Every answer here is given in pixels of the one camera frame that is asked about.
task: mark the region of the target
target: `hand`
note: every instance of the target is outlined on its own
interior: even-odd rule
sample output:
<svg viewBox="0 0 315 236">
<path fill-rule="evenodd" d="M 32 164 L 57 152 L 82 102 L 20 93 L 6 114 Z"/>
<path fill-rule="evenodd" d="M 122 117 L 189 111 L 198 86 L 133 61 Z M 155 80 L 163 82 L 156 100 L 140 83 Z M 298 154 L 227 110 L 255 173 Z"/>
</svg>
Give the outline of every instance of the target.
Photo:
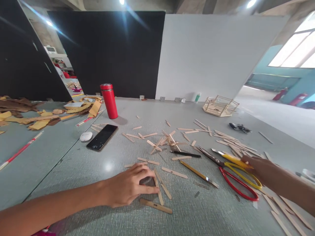
<svg viewBox="0 0 315 236">
<path fill-rule="evenodd" d="M 146 177 L 155 177 L 155 173 L 144 163 L 136 163 L 128 170 L 101 181 L 102 202 L 100 205 L 112 208 L 130 205 L 140 194 L 158 193 L 158 187 L 140 185 L 139 181 Z"/>
</svg>

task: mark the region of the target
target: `water bottle lid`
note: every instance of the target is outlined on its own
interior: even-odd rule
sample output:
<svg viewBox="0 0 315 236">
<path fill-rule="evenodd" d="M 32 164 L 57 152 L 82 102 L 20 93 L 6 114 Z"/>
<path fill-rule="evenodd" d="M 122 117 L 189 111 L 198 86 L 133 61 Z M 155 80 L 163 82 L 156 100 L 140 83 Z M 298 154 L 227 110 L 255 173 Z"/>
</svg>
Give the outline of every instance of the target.
<svg viewBox="0 0 315 236">
<path fill-rule="evenodd" d="M 101 87 L 101 90 L 113 89 L 113 85 L 112 85 L 112 84 L 109 84 L 109 83 L 101 84 L 100 87 Z"/>
</svg>

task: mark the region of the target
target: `wooden model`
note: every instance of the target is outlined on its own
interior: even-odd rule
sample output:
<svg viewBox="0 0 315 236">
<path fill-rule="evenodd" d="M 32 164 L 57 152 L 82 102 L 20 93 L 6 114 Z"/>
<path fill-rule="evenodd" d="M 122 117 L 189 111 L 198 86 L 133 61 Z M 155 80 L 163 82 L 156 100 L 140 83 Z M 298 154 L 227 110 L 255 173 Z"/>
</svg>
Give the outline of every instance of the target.
<svg viewBox="0 0 315 236">
<path fill-rule="evenodd" d="M 218 117 L 225 117 L 231 116 L 238 105 L 239 103 L 235 102 L 233 99 L 218 95 L 215 99 L 213 99 L 213 97 L 207 97 L 203 105 L 203 110 Z"/>
</svg>

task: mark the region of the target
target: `white floor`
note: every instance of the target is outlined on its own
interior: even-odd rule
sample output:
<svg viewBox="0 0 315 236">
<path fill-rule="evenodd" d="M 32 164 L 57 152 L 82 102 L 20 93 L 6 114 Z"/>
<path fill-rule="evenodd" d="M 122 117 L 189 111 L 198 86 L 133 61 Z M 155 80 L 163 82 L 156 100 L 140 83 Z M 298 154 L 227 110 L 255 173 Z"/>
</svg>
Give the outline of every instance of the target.
<svg viewBox="0 0 315 236">
<path fill-rule="evenodd" d="M 272 101 L 275 95 L 243 86 L 235 101 L 241 110 L 315 148 L 315 110 Z"/>
</svg>

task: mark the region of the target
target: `black partition board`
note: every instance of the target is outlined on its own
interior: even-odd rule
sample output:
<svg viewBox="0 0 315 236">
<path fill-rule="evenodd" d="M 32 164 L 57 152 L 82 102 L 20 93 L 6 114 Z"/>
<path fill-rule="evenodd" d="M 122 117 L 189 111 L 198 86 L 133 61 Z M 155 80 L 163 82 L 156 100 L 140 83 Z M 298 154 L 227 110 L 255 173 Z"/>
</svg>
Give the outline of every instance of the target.
<svg viewBox="0 0 315 236">
<path fill-rule="evenodd" d="M 117 97 L 155 99 L 165 12 L 134 12 L 145 26 L 128 11 L 48 13 L 85 94 L 112 83 Z"/>
<path fill-rule="evenodd" d="M 0 95 L 71 100 L 17 0 L 0 1 Z"/>
</svg>

